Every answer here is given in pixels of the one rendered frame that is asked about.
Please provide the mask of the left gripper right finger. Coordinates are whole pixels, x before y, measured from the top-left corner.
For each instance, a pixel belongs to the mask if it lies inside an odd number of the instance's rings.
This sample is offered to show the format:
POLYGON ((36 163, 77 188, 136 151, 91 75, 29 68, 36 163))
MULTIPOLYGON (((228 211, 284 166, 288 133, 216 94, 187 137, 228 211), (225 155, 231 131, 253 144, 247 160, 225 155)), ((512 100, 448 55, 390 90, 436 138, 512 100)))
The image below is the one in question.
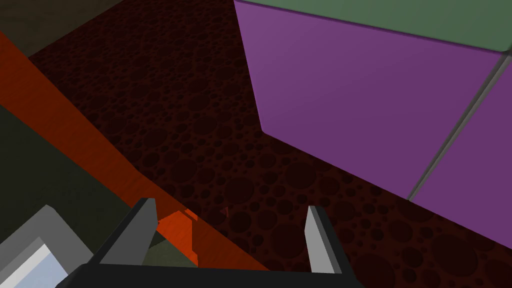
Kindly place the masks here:
POLYGON ((330 244, 320 213, 315 206, 307 209, 304 237, 310 269, 313 273, 340 274, 342 272, 330 244))

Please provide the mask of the purple cabinet with green top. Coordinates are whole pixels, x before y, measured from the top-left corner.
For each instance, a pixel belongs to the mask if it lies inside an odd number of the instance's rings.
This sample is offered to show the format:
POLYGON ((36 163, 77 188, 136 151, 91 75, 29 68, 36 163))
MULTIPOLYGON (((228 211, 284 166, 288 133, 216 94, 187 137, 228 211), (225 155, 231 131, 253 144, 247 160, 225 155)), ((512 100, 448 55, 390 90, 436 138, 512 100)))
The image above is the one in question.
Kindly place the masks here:
POLYGON ((234 0, 263 131, 512 248, 512 0, 234 0))

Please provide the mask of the grey framed window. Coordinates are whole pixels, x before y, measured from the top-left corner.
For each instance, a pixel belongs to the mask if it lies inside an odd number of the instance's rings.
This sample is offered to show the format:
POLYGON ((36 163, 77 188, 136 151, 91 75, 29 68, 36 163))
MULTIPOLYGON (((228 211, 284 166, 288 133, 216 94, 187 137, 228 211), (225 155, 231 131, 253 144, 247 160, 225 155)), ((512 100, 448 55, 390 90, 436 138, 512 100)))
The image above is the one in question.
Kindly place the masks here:
POLYGON ((0 288, 56 288, 92 255, 45 205, 0 244, 0 288))

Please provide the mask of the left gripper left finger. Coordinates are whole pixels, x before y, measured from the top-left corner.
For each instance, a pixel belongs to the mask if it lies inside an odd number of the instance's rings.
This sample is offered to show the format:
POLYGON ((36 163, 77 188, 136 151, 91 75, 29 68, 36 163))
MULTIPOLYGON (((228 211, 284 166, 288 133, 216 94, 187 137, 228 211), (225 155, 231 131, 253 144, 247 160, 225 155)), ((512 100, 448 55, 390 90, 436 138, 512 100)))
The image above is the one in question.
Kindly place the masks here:
POLYGON ((155 199, 141 198, 88 263, 141 265, 157 225, 155 199))

